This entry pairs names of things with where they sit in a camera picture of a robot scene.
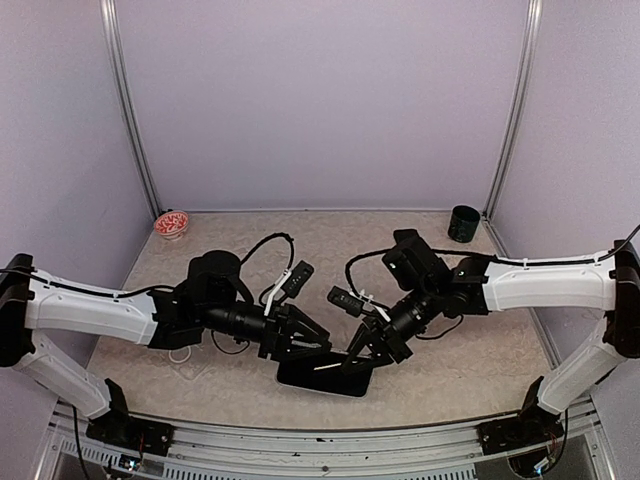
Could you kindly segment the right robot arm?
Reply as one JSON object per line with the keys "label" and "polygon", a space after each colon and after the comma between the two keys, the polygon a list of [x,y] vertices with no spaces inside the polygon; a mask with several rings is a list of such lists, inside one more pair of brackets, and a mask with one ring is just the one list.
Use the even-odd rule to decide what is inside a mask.
{"label": "right robot arm", "polygon": [[608,252],[551,260],[468,254],[455,268],[414,230],[397,230],[383,264],[405,297],[367,315],[347,348],[345,373],[408,359],[410,338],[437,316],[488,315],[520,308],[584,307],[605,317],[558,367],[534,382],[511,426],[535,442],[571,402],[618,365],[639,356],[639,256],[621,240]]}

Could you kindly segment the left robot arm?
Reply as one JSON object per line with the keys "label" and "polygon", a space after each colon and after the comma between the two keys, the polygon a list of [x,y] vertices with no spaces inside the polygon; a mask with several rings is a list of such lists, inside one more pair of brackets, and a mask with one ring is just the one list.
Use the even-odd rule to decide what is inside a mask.
{"label": "left robot arm", "polygon": [[223,250],[192,259],[175,287],[138,291],[66,283],[16,255],[1,270],[1,365],[66,400],[121,445],[140,434],[121,388],[86,371],[46,330],[113,337],[155,350],[201,342],[205,331],[256,343],[261,358],[287,362],[330,351],[330,334],[291,304],[261,307],[240,278],[241,260]]}

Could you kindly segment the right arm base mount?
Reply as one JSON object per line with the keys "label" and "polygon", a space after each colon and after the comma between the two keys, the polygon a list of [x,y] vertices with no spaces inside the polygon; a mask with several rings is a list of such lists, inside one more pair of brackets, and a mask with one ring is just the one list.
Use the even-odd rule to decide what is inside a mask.
{"label": "right arm base mount", "polygon": [[539,377],[530,385],[514,417],[482,422],[476,427],[484,455],[524,448],[564,435],[560,415],[540,406],[538,393],[542,381],[543,377]]}

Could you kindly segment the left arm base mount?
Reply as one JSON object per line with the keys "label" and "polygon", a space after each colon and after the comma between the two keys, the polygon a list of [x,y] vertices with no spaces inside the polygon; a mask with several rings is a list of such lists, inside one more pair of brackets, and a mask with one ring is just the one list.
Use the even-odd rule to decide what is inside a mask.
{"label": "left arm base mount", "polygon": [[132,416],[122,388],[110,379],[106,379],[105,384],[110,395],[108,410],[89,420],[86,436],[138,453],[166,457],[174,437],[174,427],[169,423]]}

